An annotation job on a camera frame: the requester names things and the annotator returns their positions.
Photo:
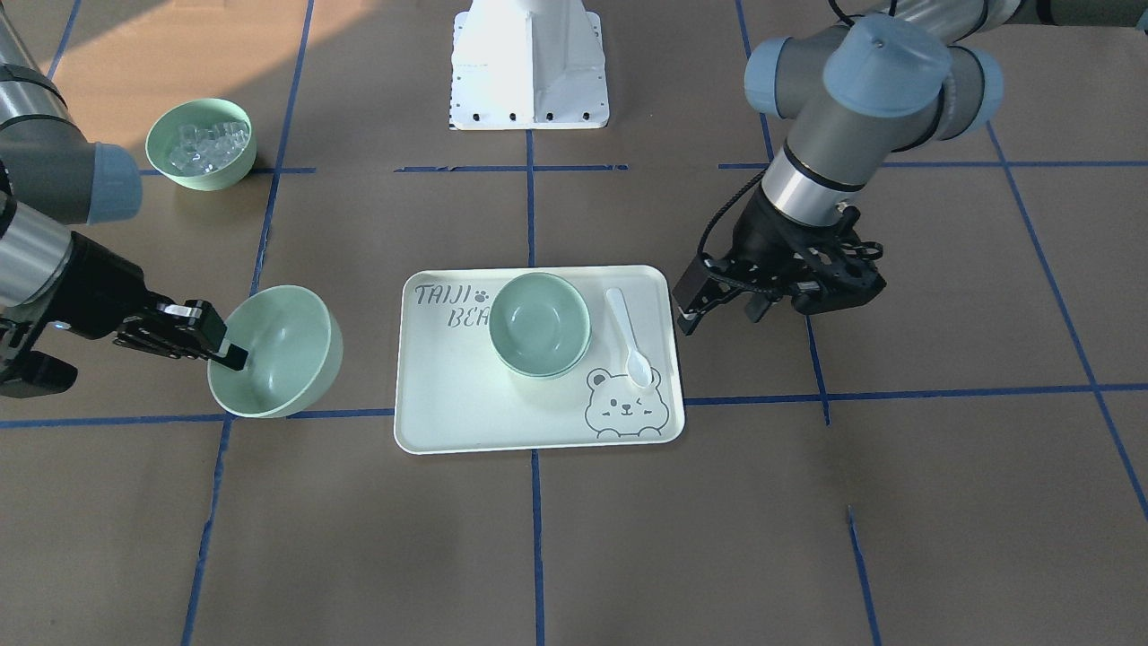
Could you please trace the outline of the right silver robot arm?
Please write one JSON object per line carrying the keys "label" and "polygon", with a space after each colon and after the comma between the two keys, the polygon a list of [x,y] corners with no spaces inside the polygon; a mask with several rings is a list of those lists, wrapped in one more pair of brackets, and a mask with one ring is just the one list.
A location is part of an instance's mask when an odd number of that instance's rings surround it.
{"label": "right silver robot arm", "polygon": [[113,336],[152,355],[197,357],[241,371],[248,352],[204,299],[177,303],[144,270],[77,231],[139,212],[141,179],[117,143],[90,142],[61,91],[3,17],[3,386],[60,391],[73,365],[37,351],[46,327]]}

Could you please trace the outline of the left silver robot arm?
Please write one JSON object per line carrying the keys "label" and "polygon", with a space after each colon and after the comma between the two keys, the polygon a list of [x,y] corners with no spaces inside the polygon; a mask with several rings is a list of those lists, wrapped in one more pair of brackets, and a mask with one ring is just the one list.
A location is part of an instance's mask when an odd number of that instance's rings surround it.
{"label": "left silver robot arm", "polygon": [[858,195],[887,156],[980,129],[1001,106],[994,59],[963,41],[1006,24],[1145,31],[1145,1],[881,1],[807,38],[750,54],[744,94],[790,119],[748,196],[731,249],[698,249],[673,298],[678,328],[740,294],[758,322],[782,299],[802,316],[864,306],[885,289],[878,242],[858,238]]}

